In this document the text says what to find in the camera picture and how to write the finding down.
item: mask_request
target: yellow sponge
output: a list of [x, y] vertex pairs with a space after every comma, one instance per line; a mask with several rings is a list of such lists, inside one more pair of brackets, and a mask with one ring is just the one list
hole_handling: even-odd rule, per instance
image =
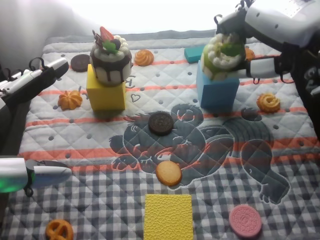
[[147, 194], [144, 240], [193, 240], [191, 195]]
[[86, 91], [93, 111], [126, 108], [126, 83], [117, 86], [103, 85], [96, 78], [91, 64], [88, 65]]

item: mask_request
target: teal block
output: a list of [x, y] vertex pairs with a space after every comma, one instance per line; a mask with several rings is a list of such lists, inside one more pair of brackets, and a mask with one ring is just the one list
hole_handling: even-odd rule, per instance
[[205, 46], [187, 47], [184, 49], [184, 56], [188, 63], [193, 64], [200, 60]]
[[216, 114], [232, 112], [239, 84], [239, 78], [233, 77], [223, 81], [210, 80], [198, 61], [196, 89], [201, 108]]

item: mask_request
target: quilted blanket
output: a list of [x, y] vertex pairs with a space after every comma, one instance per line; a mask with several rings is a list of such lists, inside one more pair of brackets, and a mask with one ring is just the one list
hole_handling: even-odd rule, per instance
[[[11, 193], [1, 239], [44, 240], [52, 219], [72, 224], [77, 240], [141, 240], [146, 194], [190, 194], [195, 240], [233, 240], [229, 212], [239, 204], [255, 208], [262, 240], [320, 239], [320, 143], [290, 75], [241, 79], [229, 114], [200, 108], [197, 64], [184, 48], [205, 45], [212, 31], [124, 36], [132, 55], [154, 54], [150, 66], [133, 66], [126, 81], [126, 109], [95, 114], [86, 95], [86, 72], [68, 72], [35, 97], [27, 115], [20, 155], [69, 165], [72, 177], [59, 185]], [[51, 38], [46, 63], [89, 54], [92, 37]], [[249, 39], [256, 55], [277, 55]], [[81, 107], [62, 111], [58, 98], [79, 90]], [[260, 94], [281, 101], [274, 114], [259, 111]], [[165, 111], [174, 119], [167, 136], [149, 131], [148, 118]], [[173, 161], [181, 183], [161, 184], [155, 168]]]

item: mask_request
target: orange cookie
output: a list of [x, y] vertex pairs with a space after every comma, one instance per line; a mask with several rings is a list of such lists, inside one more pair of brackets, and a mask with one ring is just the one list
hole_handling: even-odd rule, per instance
[[64, 111], [66, 109], [74, 110], [76, 107], [80, 107], [82, 104], [82, 97], [80, 92], [74, 91], [65, 91], [64, 94], [59, 96], [58, 105], [61, 106], [61, 109]]
[[250, 48], [246, 47], [245, 48], [245, 59], [250, 62], [254, 58], [255, 58], [254, 51], [252, 51]]
[[140, 50], [135, 53], [134, 62], [139, 66], [148, 66], [154, 62], [154, 55], [149, 50]]
[[54, 219], [48, 223], [45, 234], [49, 240], [73, 240], [74, 230], [69, 222], [63, 219]]
[[272, 114], [280, 109], [280, 99], [272, 93], [263, 93], [259, 96], [256, 104], [262, 112]]
[[180, 183], [182, 172], [180, 167], [173, 161], [163, 161], [155, 169], [155, 175], [159, 181], [167, 186]]

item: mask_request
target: robotic hand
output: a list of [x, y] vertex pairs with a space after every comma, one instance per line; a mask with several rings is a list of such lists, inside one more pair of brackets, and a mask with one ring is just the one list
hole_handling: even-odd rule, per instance
[[[43, 59], [40, 60], [42, 69], [35, 70], [31, 66], [31, 60], [31, 71], [25, 70], [9, 77], [9, 81], [0, 82], [0, 137], [6, 134], [11, 122], [11, 110], [16, 105], [33, 99], [69, 69], [65, 58], [50, 62], [46, 66]], [[71, 169], [61, 162], [31, 159], [25, 161], [21, 157], [0, 156], [0, 193], [24, 189], [25, 194], [31, 197], [34, 193], [32, 188], [59, 184], [71, 175]]]
[[274, 78], [291, 73], [294, 82], [312, 97], [320, 97], [320, 1], [241, 0], [236, 12], [214, 18], [216, 33], [255, 37], [281, 52], [244, 62], [230, 77]]

